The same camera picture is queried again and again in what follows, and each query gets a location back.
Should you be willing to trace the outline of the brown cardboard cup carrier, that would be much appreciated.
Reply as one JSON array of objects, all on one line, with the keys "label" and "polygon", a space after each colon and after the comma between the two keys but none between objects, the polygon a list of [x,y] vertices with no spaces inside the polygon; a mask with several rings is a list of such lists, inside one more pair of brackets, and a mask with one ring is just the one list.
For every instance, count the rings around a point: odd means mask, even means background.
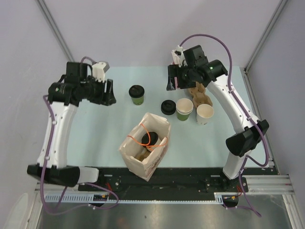
[{"label": "brown cardboard cup carrier", "polygon": [[196,86],[194,88],[188,88],[187,91],[191,95],[192,102],[196,109],[202,104],[213,106],[210,97],[206,95],[206,88],[203,84],[196,82]]}]

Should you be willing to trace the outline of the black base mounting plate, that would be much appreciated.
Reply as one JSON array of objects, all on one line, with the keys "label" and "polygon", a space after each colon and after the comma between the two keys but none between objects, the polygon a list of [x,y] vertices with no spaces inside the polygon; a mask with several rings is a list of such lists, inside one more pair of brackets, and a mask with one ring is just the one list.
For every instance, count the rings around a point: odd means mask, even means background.
[{"label": "black base mounting plate", "polygon": [[247,190],[247,180],[242,175],[241,180],[225,177],[220,167],[211,168],[157,168],[149,181],[133,174],[127,168],[100,168],[95,185],[110,187],[114,192],[124,191],[132,187],[148,188],[192,188],[199,190],[235,192],[242,187]]}]

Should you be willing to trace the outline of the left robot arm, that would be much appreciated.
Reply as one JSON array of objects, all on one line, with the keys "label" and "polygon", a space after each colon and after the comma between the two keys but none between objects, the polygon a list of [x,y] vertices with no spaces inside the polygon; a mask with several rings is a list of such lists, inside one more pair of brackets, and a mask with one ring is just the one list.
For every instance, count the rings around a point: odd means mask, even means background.
[{"label": "left robot arm", "polygon": [[46,135],[37,162],[27,167],[29,176],[64,187],[88,183],[96,191],[104,188],[105,178],[99,175],[99,169],[67,164],[67,147],[71,125],[82,100],[104,106],[116,103],[113,81],[105,78],[108,69],[107,62],[92,65],[68,62],[66,73],[51,84],[43,98],[49,110]]}]

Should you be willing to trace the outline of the black coffee cup lid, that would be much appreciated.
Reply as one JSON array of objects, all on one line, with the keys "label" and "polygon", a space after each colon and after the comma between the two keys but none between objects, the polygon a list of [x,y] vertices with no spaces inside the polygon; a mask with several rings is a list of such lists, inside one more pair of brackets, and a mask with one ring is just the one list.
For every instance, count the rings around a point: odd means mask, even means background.
[{"label": "black coffee cup lid", "polygon": [[129,96],[131,98],[141,98],[144,96],[145,90],[141,85],[132,85],[129,88]]}]

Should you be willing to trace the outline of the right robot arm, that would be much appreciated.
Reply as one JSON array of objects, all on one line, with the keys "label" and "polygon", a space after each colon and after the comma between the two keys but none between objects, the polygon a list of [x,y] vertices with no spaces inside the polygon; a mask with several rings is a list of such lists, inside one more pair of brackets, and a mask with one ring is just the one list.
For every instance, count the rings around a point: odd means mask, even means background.
[{"label": "right robot arm", "polygon": [[269,123],[249,111],[222,62],[208,61],[200,45],[187,50],[177,46],[172,50],[172,57],[166,89],[189,89],[202,84],[215,96],[233,125],[235,135],[226,140],[229,156],[223,167],[224,177],[220,179],[220,187],[232,191],[237,186],[236,178],[242,172],[244,159],[261,142]]}]

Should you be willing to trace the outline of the stack of black lids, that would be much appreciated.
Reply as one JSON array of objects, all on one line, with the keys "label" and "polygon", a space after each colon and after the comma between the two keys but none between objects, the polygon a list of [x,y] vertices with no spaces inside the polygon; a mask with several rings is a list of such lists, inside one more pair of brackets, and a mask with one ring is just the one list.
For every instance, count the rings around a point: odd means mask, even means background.
[{"label": "stack of black lids", "polygon": [[164,100],[161,104],[161,112],[164,115],[173,115],[176,112],[176,103],[173,100]]}]

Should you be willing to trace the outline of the brown paper takeout bag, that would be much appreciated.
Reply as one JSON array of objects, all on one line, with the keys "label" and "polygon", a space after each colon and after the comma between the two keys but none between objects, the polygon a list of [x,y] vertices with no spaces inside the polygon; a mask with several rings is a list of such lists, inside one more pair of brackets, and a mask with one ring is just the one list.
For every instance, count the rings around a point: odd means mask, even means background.
[{"label": "brown paper takeout bag", "polygon": [[166,118],[146,113],[119,147],[129,171],[149,181],[168,150],[170,133]]}]

